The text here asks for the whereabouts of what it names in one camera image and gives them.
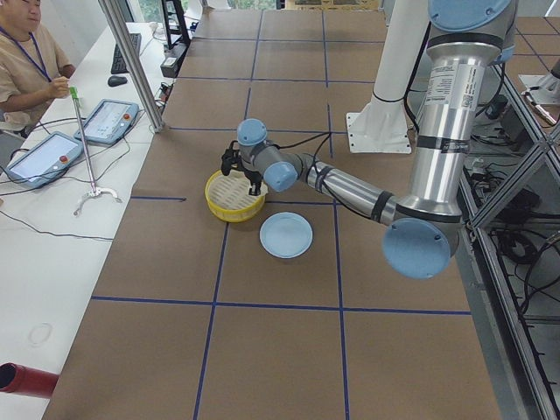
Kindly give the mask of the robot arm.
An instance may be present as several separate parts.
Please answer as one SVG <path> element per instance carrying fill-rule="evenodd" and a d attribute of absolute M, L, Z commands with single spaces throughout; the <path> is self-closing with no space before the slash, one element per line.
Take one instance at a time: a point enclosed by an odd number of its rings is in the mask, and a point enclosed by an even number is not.
<path fill-rule="evenodd" d="M 372 97 L 346 117 L 353 152 L 402 152 L 409 145 L 407 95 L 423 57 L 430 78 L 416 117 L 415 156 L 406 195 L 370 185 L 274 144 L 265 125 L 241 122 L 222 158 L 222 172 L 243 172 L 250 193 L 277 192 L 304 182 L 387 230 L 382 250 L 406 277 L 434 277 L 459 244 L 459 179 L 470 149 L 483 78 L 514 52 L 515 1 L 398 1 L 392 10 Z"/>

